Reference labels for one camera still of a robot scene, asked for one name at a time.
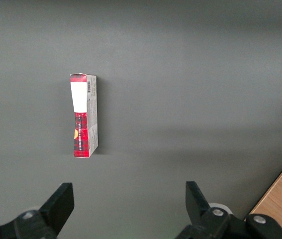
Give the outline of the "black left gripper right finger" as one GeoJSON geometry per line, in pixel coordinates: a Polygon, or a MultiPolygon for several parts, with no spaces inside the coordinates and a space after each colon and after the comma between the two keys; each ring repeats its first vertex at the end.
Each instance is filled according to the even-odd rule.
{"type": "Polygon", "coordinates": [[[211,207],[194,181],[186,182],[186,209],[191,224],[176,239],[282,239],[282,227],[272,217],[250,214],[241,220],[211,207]]]}

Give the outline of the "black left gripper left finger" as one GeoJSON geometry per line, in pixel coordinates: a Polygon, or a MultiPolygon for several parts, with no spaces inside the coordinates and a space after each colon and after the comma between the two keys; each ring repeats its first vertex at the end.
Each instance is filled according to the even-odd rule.
{"type": "Polygon", "coordinates": [[[0,226],[0,239],[56,239],[74,209],[72,183],[62,183],[38,209],[0,226]]]}

